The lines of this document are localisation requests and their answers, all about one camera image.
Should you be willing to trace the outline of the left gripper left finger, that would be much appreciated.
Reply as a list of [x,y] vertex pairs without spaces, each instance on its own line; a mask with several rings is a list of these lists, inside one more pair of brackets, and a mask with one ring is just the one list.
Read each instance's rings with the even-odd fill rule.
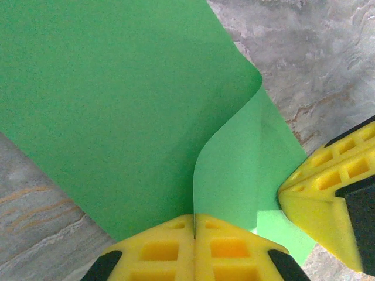
[[109,246],[82,280],[193,280],[193,216],[181,215]]

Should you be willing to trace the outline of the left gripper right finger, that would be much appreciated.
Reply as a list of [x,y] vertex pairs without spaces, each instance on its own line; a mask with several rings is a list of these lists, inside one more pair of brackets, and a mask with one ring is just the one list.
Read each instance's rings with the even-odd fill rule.
[[195,227],[196,280],[309,280],[276,242],[205,214]]

